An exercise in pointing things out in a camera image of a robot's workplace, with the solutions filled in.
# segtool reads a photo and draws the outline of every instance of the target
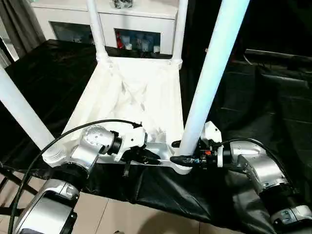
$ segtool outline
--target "gray curtain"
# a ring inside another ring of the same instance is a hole
[[[0,16],[20,58],[45,41],[27,0],[0,0]]]

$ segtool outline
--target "tile floor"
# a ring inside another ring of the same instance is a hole
[[[29,184],[39,190],[44,180],[33,177]],[[16,191],[17,186],[9,181],[0,193],[0,204],[8,206]],[[25,207],[32,197],[24,192],[19,208]],[[80,194],[75,211],[78,219],[73,234],[113,234],[116,231],[121,234],[239,234],[167,212],[85,193]],[[8,222],[9,216],[0,215],[0,234],[7,233]]]

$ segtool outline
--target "robotic arm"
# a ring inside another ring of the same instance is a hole
[[[277,163],[253,140],[221,142],[220,131],[211,123],[205,124],[196,156],[174,156],[171,161],[188,167],[225,167],[246,174],[254,190],[271,216],[279,233],[312,226],[312,212],[296,193]]]
[[[146,133],[142,127],[119,137],[95,125],[87,128],[69,156],[54,168],[18,219],[15,234],[70,234],[77,214],[74,207],[99,154],[109,154],[114,160],[125,160],[127,151],[144,150]]]

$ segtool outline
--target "black plastic sheet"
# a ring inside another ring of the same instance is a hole
[[[59,135],[94,68],[90,45],[47,41],[6,70],[39,117]],[[180,72],[186,119],[196,73]],[[223,139],[252,137],[278,152],[279,160],[311,204],[312,78],[296,72],[229,64],[208,116]],[[3,137],[0,162],[24,171],[39,152],[9,112],[0,106]],[[132,166],[123,178],[122,165],[97,164],[84,192],[172,212],[245,233],[274,233],[269,216],[244,175],[223,169],[192,170],[179,175],[171,168]],[[32,175],[48,178],[40,160]]]

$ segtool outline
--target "red bottle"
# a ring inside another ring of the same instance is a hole
[[[123,44],[121,42],[121,38],[120,38],[120,33],[119,32],[116,33],[116,41],[117,41],[117,48],[118,49],[122,49],[123,48]]]

